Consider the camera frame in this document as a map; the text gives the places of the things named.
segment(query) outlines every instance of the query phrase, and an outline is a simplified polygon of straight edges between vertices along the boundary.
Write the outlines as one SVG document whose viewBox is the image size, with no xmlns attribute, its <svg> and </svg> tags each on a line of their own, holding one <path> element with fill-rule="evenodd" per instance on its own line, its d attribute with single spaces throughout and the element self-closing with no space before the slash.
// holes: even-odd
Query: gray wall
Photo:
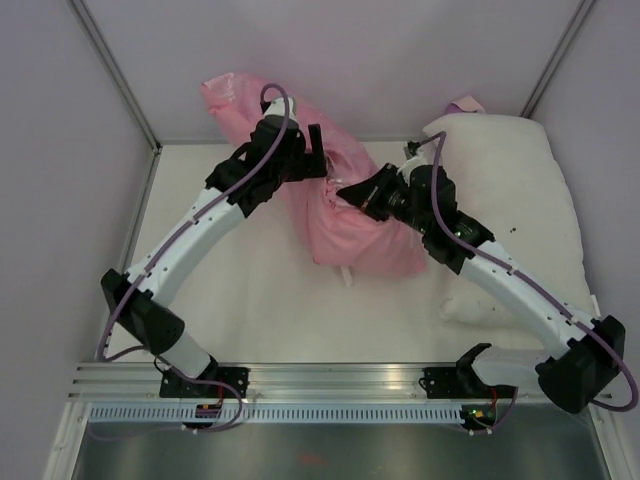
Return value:
<svg viewBox="0 0 640 480">
<path fill-rule="evenodd" d="M 215 141 L 199 85 L 294 89 L 362 139 L 407 138 L 472 93 L 517 115 L 578 0 L 87 0 L 164 143 Z"/>
<path fill-rule="evenodd" d="M 627 327 L 640 376 L 640 3 L 600 2 L 535 119 L 542 122 L 578 212 L 589 284 Z M 628 389 L 617 384 L 626 401 Z M 640 410 L 625 414 L 636 457 Z"/>
<path fill-rule="evenodd" d="M 62 0 L 0 15 L 0 471 L 41 478 L 150 151 Z"/>
</svg>

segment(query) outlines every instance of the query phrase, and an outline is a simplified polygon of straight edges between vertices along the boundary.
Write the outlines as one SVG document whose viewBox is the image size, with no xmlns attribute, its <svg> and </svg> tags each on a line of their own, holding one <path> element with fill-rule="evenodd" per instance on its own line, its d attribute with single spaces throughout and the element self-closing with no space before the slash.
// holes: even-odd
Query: white ventilation grille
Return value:
<svg viewBox="0 0 640 480">
<path fill-rule="evenodd" d="M 461 406 L 446 405 L 282 405 L 245 404 L 241 420 L 245 423 L 315 423 L 315 424 L 422 424 L 463 423 Z M 225 405 L 216 422 L 233 418 L 237 405 Z M 195 404 L 94 403 L 92 422 L 203 422 L 212 418 L 198 415 Z"/>
</svg>

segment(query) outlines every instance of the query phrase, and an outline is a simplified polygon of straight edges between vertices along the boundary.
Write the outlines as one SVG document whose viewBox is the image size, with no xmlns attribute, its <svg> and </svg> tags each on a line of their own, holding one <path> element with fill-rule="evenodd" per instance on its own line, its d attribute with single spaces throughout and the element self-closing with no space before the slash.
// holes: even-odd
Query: metal frame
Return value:
<svg viewBox="0 0 640 480">
<path fill-rule="evenodd" d="M 153 133 L 144 112 L 123 75 L 109 46 L 84 0 L 67 3 L 113 80 L 138 128 L 153 151 L 149 174 L 142 186 L 119 267 L 131 262 L 162 144 Z M 530 118 L 544 97 L 558 68 L 566 59 L 598 0 L 581 0 L 573 17 L 527 100 L 521 116 Z M 427 405 L 417 379 L 427 364 L 249 364 L 251 388 L 248 399 L 266 405 L 311 404 L 322 402 L 356 405 Z M 163 404 L 159 399 L 160 374 L 151 363 L 84 363 L 78 366 L 70 389 L 51 456 L 45 470 L 46 480 L 70 479 L 80 449 L 91 402 L 146 402 Z M 540 396 L 523 395 L 519 403 L 546 403 Z M 592 407 L 591 418 L 603 451 L 606 467 L 614 480 L 637 480 L 638 471 L 625 445 L 619 417 Z"/>
</svg>

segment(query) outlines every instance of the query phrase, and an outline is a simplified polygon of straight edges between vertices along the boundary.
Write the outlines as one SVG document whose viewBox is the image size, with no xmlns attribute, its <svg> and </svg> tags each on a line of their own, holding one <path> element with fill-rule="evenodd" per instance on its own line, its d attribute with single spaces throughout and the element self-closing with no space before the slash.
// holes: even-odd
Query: pink fabric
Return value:
<svg viewBox="0 0 640 480">
<path fill-rule="evenodd" d="M 249 134 L 262 118 L 259 97 L 266 83 L 259 77 L 228 73 L 202 84 L 208 111 L 231 144 L 239 146 L 249 141 Z M 307 145 L 307 127 L 319 123 L 329 157 L 327 178 L 285 183 L 278 190 L 314 262 L 394 277 L 424 271 L 422 244 L 411 241 L 413 232 L 408 227 L 393 219 L 376 222 L 336 196 L 339 188 L 361 182 L 378 171 L 364 147 L 321 110 L 287 91 L 296 99 L 298 123 Z"/>
</svg>

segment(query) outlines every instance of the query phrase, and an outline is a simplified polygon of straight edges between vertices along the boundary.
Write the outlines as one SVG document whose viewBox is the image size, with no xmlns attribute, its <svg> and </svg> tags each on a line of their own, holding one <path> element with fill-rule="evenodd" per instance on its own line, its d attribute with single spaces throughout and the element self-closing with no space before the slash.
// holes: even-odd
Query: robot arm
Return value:
<svg viewBox="0 0 640 480">
<path fill-rule="evenodd" d="M 268 201 L 282 183 L 327 174 L 320 126 L 309 126 L 311 152 L 307 152 L 295 106 L 286 128 L 283 98 L 263 103 L 262 108 L 264 118 L 251 141 L 216 166 L 195 203 L 158 247 L 124 274 L 109 270 L 101 281 L 112 315 L 121 309 L 116 321 L 154 356 L 161 356 L 192 379 L 214 378 L 217 362 L 168 309 L 178 289 L 218 240 Z M 222 192 L 239 185 L 259 165 L 282 130 L 284 135 L 269 161 L 220 201 Z"/>
<path fill-rule="evenodd" d="M 472 348 L 457 362 L 458 379 L 470 394 L 495 385 L 541 388 L 560 408 L 578 413 L 619 373 L 618 363 L 593 337 L 622 358 L 624 327 L 612 316 L 594 319 L 549 294 L 486 227 L 458 210 L 455 184 L 444 169 L 420 160 L 410 158 L 401 169 L 387 164 L 338 195 L 375 220 L 392 216 L 420 232 L 431 257 L 500 300 L 543 344 L 542 351 L 488 343 Z"/>
</svg>

